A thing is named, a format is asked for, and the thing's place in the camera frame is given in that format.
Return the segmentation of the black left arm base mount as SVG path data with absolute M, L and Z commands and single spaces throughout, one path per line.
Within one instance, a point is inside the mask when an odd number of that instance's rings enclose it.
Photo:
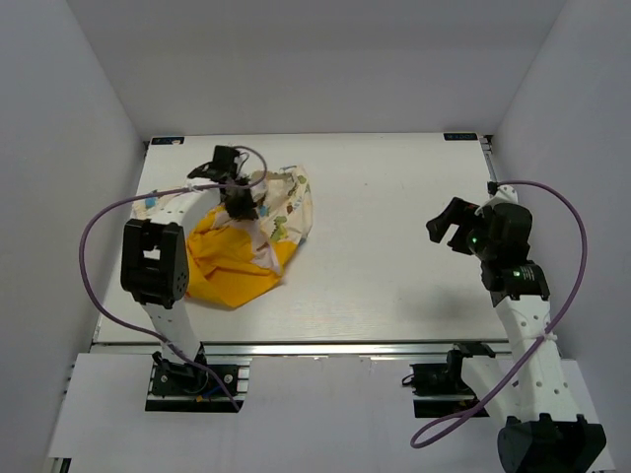
M 207 365 L 242 407 L 247 392 L 249 366 L 244 364 L 209 365 L 199 355 L 195 361 Z M 152 355 L 152 370 L 145 401 L 146 412 L 236 413 L 235 406 L 217 380 L 191 365 L 172 363 L 160 352 Z

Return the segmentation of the yellow dinosaur print kids jacket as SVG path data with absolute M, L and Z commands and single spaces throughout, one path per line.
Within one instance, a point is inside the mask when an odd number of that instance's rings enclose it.
M 185 296 L 236 308 L 272 289 L 286 263 L 313 224 L 311 187 L 305 170 L 290 166 L 277 172 L 256 171 L 249 185 L 258 218 L 232 219 L 220 203 L 201 219 L 186 239 L 190 282 Z M 230 185 L 209 179 L 202 190 Z M 145 217 L 178 187 L 142 195 L 132 206 L 132 218 Z

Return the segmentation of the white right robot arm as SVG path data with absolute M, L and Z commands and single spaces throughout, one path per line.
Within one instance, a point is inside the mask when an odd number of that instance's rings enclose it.
M 481 342 L 451 351 L 445 368 L 454 391 L 473 391 L 474 406 L 435 419 L 415 434 L 410 445 L 429 446 L 485 411 L 499 425 L 497 451 L 506 472 L 588 472 L 606 446 L 602 425 L 587 420 L 563 372 L 554 329 L 578 293 L 587 266 L 588 240 L 580 234 L 579 272 L 557 314 L 543 269 L 529 259 L 533 217 L 521 205 L 518 182 L 488 183 L 481 205 L 454 198 L 426 228 L 439 243 L 449 227 L 456 232 L 452 251 L 478 258 L 481 281 L 506 332 L 513 365 L 503 372 L 495 354 Z

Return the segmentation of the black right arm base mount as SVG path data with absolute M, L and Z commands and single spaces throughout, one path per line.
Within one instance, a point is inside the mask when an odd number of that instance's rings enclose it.
M 419 363 L 410 366 L 411 373 L 401 380 L 413 392 L 414 416 L 417 419 L 438 419 L 462 413 L 478 403 L 473 390 L 461 377 L 462 361 L 475 356 L 496 358 L 491 347 L 482 342 L 456 343 L 442 363 Z

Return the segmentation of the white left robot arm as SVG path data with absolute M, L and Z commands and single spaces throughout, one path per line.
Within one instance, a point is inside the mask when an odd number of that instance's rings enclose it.
M 203 351 L 183 301 L 190 271 L 186 239 L 206 214 L 228 198 L 235 197 L 239 210 L 254 215 L 249 179 L 228 179 L 226 189 L 213 187 L 206 178 L 194 178 L 184 192 L 170 195 L 145 217 L 134 217 L 123 229 L 120 283 L 148 314 L 162 343 L 162 358 L 179 363 L 175 382 L 185 392 L 196 393 L 208 381 L 208 369 L 198 363 Z

